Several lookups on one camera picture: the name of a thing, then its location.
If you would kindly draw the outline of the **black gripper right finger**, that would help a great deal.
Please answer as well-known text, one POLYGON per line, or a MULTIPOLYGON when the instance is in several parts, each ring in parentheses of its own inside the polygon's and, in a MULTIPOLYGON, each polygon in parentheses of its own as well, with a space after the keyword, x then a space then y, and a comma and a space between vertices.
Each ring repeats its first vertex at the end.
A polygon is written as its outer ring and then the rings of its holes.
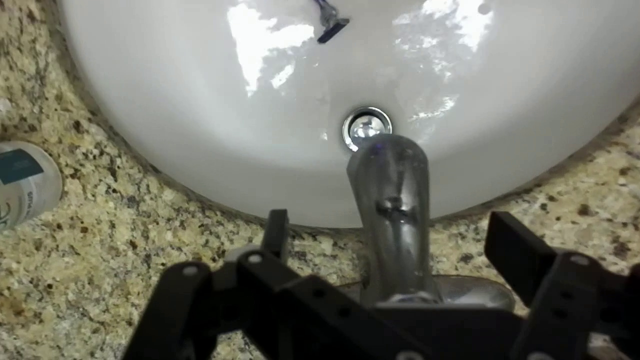
POLYGON ((528 306, 525 335, 591 335, 598 325, 600 267, 556 251, 509 213, 492 213, 485 254, 528 306))

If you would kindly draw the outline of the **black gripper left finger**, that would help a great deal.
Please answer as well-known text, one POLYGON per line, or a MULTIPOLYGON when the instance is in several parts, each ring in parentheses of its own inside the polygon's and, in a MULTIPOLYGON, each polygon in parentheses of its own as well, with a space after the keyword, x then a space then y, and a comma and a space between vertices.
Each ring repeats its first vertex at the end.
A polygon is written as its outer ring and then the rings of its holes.
POLYGON ((273 210, 267 219, 263 251, 287 261, 288 256, 290 220, 287 210, 273 210))

